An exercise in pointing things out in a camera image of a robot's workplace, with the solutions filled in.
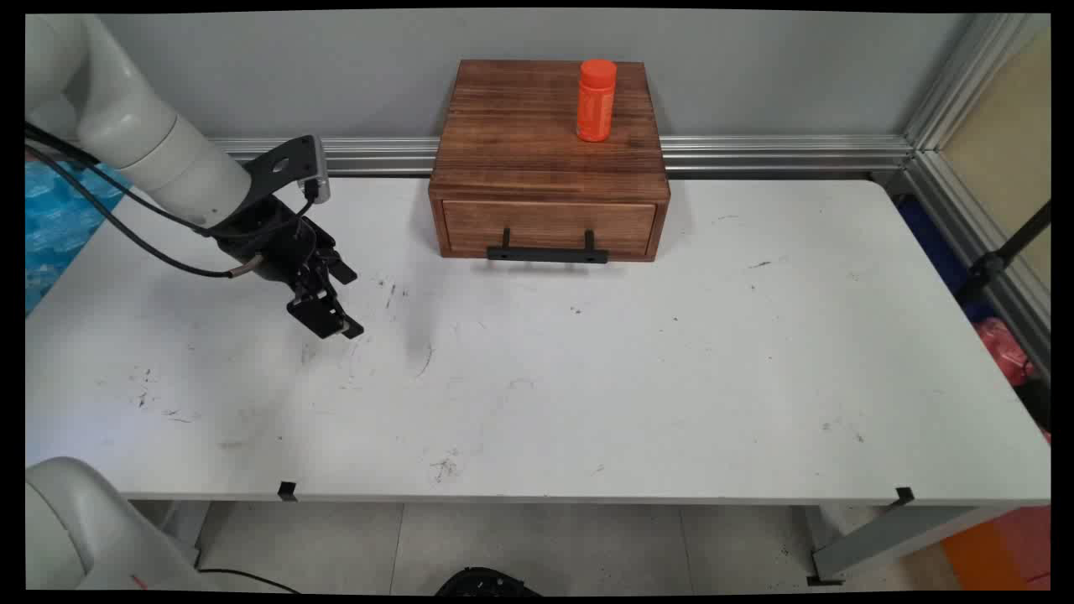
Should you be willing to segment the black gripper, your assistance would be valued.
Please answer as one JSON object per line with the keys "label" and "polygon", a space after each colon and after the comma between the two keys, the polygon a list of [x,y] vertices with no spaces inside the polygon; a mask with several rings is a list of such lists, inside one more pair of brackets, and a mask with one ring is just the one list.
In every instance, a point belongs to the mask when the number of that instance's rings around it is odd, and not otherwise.
{"label": "black gripper", "polygon": [[211,228],[208,238],[240,263],[231,278],[253,274],[287,285],[293,299],[285,310],[316,336],[357,339],[364,326],[342,308],[335,288],[357,273],[342,260],[335,238],[306,216],[311,207],[307,202],[293,211],[270,195]]}

